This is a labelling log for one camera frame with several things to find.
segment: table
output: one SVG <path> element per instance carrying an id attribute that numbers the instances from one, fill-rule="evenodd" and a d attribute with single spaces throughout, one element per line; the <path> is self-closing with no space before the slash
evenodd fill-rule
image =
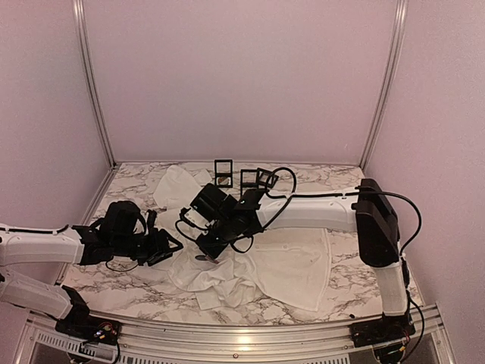
<path id="1" fill-rule="evenodd" d="M 179 165 L 192 175 L 202 169 L 212 175 L 214 171 L 213 162 L 123 163 L 94 218 L 103 216 L 111 202 L 122 199 L 134 201 L 143 211 L 154 209 L 161 212 L 152 194 L 171 165 Z M 239 198 L 241 168 L 273 170 L 280 166 L 287 166 L 296 172 L 298 190 L 305 192 L 357 186 L 364 177 L 360 168 L 351 166 L 235 162 L 236 188 L 228 192 Z M 165 271 L 150 267 L 117 273 L 107 270 L 104 264 L 85 267 L 73 265 L 66 274 L 64 284 L 75 288 L 92 310 L 166 322 L 291 325 L 348 319 L 350 315 L 364 317 L 382 312 L 374 273 L 358 256 L 356 234 L 329 231 L 328 235 L 332 251 L 330 281 L 317 312 L 297 309 L 266 296 L 236 308 L 220 307 L 202 311 L 194 293 L 179 290 Z M 410 290 L 416 302 L 422 304 L 412 278 Z"/>

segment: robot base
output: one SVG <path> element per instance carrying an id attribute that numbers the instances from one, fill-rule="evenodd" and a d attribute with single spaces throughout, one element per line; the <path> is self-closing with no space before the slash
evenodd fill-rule
<path id="1" fill-rule="evenodd" d="M 411 316 L 406 313 L 401 316 L 385 316 L 376 320 L 357 322 L 350 325 L 350 333 L 355 347 L 382 344 L 388 341 L 400 340 L 416 332 Z"/>

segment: small black frame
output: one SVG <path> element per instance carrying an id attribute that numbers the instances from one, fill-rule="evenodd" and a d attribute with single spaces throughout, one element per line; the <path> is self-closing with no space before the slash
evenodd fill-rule
<path id="1" fill-rule="evenodd" d="M 248 174 L 254 174 L 255 179 L 254 182 L 245 182 L 244 177 Z M 240 190 L 241 190 L 241 197 L 243 197 L 243 192 L 245 188 L 258 188 L 258 170 L 257 169 L 241 169 L 241 183 L 240 183 Z"/>
<path id="2" fill-rule="evenodd" d="M 217 165 L 229 163 L 230 172 L 219 172 Z M 220 184 L 219 178 L 229 178 L 228 184 Z M 232 159 L 215 159 L 214 160 L 214 185 L 219 188 L 233 188 L 233 160 Z"/>
<path id="3" fill-rule="evenodd" d="M 256 183 L 259 186 L 265 187 L 266 180 L 268 180 L 271 173 L 273 172 L 267 169 L 258 168 L 257 175 L 256 175 Z M 278 176 L 274 174 L 273 177 L 271 177 L 271 179 L 268 181 L 268 188 L 273 188 L 277 181 L 278 181 Z"/>

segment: metal track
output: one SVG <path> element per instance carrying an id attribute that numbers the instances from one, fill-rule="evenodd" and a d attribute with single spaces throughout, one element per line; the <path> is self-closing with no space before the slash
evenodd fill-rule
<path id="1" fill-rule="evenodd" d="M 89 98 L 91 100 L 92 110 L 94 111 L 96 129 L 99 134 L 99 139 L 103 147 L 103 153 L 106 157 L 106 162 L 110 168 L 116 166 L 114 160 L 113 149 L 109 141 L 108 130 L 106 129 L 105 118 L 99 102 L 98 90 L 96 89 L 96 82 L 94 71 L 92 69 L 91 55 L 89 53 L 88 33 L 86 28 L 86 19 L 84 17 L 84 2 L 83 0 L 73 0 L 74 17 L 77 25 L 77 36 L 79 38 L 81 57 L 83 60 L 84 76 L 88 86 Z"/>
<path id="2" fill-rule="evenodd" d="M 418 312 L 411 311 L 418 336 L 421 321 Z M 319 362 L 328 357 L 339 357 L 351 352 L 369 350 L 371 347 L 355 348 L 350 338 L 349 325 L 379 315 L 362 319 L 342 320 L 307 325 L 281 326 L 229 326 L 196 325 L 173 322 L 157 322 L 93 312 L 93 315 L 121 322 L 120 346 L 125 358 L 143 357 L 148 360 L 164 358 L 167 362 Z M 443 322 L 436 306 L 423 308 L 426 320 L 425 333 L 443 330 Z M 42 315 L 31 314 L 26 330 L 28 335 L 36 332 L 54 333 L 55 323 Z M 100 348 L 105 358 L 113 356 L 115 348 L 106 354 L 106 346 Z M 28 356 L 29 348 L 24 348 Z"/>
<path id="3" fill-rule="evenodd" d="M 376 110 L 372 119 L 371 129 L 367 141 L 365 143 L 364 151 L 362 153 L 359 166 L 365 172 L 366 167 L 371 159 L 372 152 L 374 151 L 375 144 L 377 142 L 377 136 L 379 134 L 384 112 L 386 110 L 387 100 L 389 98 L 390 89 L 393 85 L 393 80 L 396 75 L 397 65 L 399 63 L 399 56 L 402 49 L 402 41 L 404 39 L 404 27 L 406 13 L 408 10 L 408 0 L 398 0 L 396 7 L 396 17 L 394 19 L 393 38 L 391 40 L 391 47 L 389 57 L 387 59 L 386 73 L 382 87 L 380 89 L 379 100 L 377 101 Z"/>

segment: wire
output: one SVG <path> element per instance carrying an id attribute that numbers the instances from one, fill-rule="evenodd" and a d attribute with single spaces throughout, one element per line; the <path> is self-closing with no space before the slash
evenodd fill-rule
<path id="1" fill-rule="evenodd" d="M 287 171 L 287 172 L 289 172 L 289 174 L 291 175 L 291 178 L 293 180 L 293 185 L 292 185 L 292 188 L 291 188 L 292 195 L 290 195 L 289 197 L 286 197 L 284 195 L 273 196 L 273 195 L 271 195 L 269 193 L 269 181 L 274 176 L 276 176 L 276 173 L 278 173 L 279 171 Z M 276 220 L 278 218 L 278 216 L 280 216 L 283 213 L 283 211 L 285 211 L 286 207 L 289 205 L 289 203 L 293 199 L 293 194 L 296 191 L 296 184 L 297 184 L 297 182 L 296 182 L 296 174 L 295 174 L 295 172 L 293 172 L 288 167 L 279 167 L 279 168 L 276 168 L 268 176 L 268 178 L 266 179 L 266 183 L 264 184 L 264 188 L 266 189 L 266 191 L 265 191 L 266 196 L 268 196 L 270 199 L 283 199 L 283 198 L 286 198 L 286 202 L 284 203 L 283 206 L 281 206 L 281 209 L 279 209 L 276 212 L 276 214 L 274 214 L 274 216 L 272 218 L 270 218 L 270 220 L 262 227 L 263 228 L 263 231 L 265 231 L 273 223 L 273 221 Z"/>
<path id="2" fill-rule="evenodd" d="M 423 340 L 423 336 L 424 336 L 424 315 L 423 315 L 423 311 L 421 311 L 421 307 L 419 307 L 418 304 L 415 301 L 413 301 L 413 299 L 411 297 L 409 297 L 409 300 L 411 301 L 413 306 L 416 307 L 416 309 L 419 312 L 419 316 L 421 317 L 421 333 L 419 334 L 418 341 L 416 341 L 416 344 L 413 346 L 413 348 L 411 349 L 409 354 L 406 355 L 406 357 L 403 360 L 401 360 L 401 362 L 405 362 L 407 359 L 409 359 L 409 357 L 413 354 L 413 352 L 416 350 L 418 345 Z"/>
<path id="3" fill-rule="evenodd" d="M 252 248 L 252 244 L 255 242 L 255 237 L 251 236 L 251 237 L 247 237 L 249 239 L 251 239 L 251 243 L 249 244 L 249 247 L 248 249 L 246 250 L 241 250 L 241 249 L 238 249 L 236 248 L 236 245 L 235 242 L 238 241 L 238 240 L 241 240 L 243 238 L 246 238 L 246 237 L 240 237 L 240 238 L 237 238 L 235 239 L 232 243 L 230 243 L 230 247 L 233 248 L 233 250 L 236 252 L 236 253 L 239 253 L 239 254 L 244 254 L 244 253 L 247 253 L 251 248 Z"/>
<path id="4" fill-rule="evenodd" d="M 135 268 L 138 266 L 138 263 L 136 263 L 136 264 L 135 264 L 133 267 L 128 268 L 128 269 L 124 269 L 124 270 L 120 270 L 120 269 L 114 269 L 114 268 L 112 268 L 112 267 L 110 267 L 110 266 L 108 265 L 108 262 L 105 262 L 105 266 L 106 266 L 106 268 L 108 268 L 110 271 L 117 271 L 118 273 L 124 273 L 124 272 L 127 272 L 127 271 L 132 271 L 133 269 L 135 269 Z"/>
<path id="5" fill-rule="evenodd" d="M 120 361 L 120 358 L 121 358 L 121 349 L 120 349 L 120 343 L 118 343 L 118 340 L 116 340 L 116 350 L 117 350 L 116 358 L 114 358 L 114 361 L 111 364 L 116 364 L 117 362 Z"/>
<path id="6" fill-rule="evenodd" d="M 193 243 L 197 243 L 195 239 L 191 238 L 189 235 L 186 235 L 185 233 L 183 233 L 181 231 L 181 229 L 179 228 L 179 223 L 180 222 L 185 222 L 183 220 L 178 220 L 176 223 L 175 223 L 175 228 L 177 229 L 177 231 L 179 232 L 180 235 L 182 235 L 183 237 L 185 237 L 187 240 L 190 240 L 192 241 Z"/>
<path id="7" fill-rule="evenodd" d="M 7 231 L 9 233 L 31 233 L 31 234 L 48 234 L 48 235 L 56 235 L 60 233 L 64 233 L 69 228 L 69 225 L 64 226 L 58 230 L 35 230 L 35 229 L 22 229 L 22 228 L 8 228 L 8 227 L 0 227 L 0 231 Z"/>

